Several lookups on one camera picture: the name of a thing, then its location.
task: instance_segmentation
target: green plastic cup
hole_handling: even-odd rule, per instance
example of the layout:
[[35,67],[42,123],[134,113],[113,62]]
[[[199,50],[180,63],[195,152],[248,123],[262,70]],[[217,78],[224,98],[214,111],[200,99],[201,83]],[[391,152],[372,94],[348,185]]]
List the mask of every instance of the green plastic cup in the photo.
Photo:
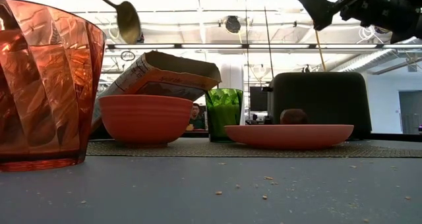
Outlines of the green plastic cup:
[[210,142],[233,142],[224,127],[240,124],[243,91],[212,89],[205,93],[205,101]]

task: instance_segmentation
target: spoon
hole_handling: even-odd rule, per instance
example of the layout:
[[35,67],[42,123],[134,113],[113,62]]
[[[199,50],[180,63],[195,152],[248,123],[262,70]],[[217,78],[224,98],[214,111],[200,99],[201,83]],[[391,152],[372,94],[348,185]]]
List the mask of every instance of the spoon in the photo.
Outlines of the spoon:
[[124,1],[116,5],[110,0],[102,1],[116,9],[117,25],[123,40],[128,44],[135,44],[140,36],[140,22],[138,13],[132,3]]

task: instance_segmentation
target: table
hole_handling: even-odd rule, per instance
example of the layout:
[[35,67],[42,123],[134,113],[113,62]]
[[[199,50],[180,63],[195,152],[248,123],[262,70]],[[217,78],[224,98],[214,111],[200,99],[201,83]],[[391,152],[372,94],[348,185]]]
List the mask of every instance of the table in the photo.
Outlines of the table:
[[87,157],[0,173],[0,223],[420,224],[421,183],[422,159]]

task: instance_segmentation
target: ceiling pipe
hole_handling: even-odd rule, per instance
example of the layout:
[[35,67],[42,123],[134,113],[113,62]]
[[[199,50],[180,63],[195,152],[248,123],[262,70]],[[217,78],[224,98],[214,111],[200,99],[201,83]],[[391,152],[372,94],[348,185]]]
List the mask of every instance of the ceiling pipe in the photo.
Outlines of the ceiling pipe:
[[[400,43],[422,43],[422,40],[418,38],[410,38]],[[384,49],[377,51],[369,55],[359,55],[338,67],[330,70],[332,72],[364,72],[382,63],[388,62],[397,57],[396,49]]]

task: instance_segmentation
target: woven placemat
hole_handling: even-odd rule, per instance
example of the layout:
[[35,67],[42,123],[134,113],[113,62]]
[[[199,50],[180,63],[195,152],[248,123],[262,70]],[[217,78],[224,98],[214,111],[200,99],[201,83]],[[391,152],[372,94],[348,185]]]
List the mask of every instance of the woven placemat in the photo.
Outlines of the woven placemat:
[[166,148],[130,149],[115,141],[90,142],[87,155],[137,157],[422,157],[422,150],[376,146],[377,142],[345,142],[325,150],[258,150],[206,138],[180,138]]

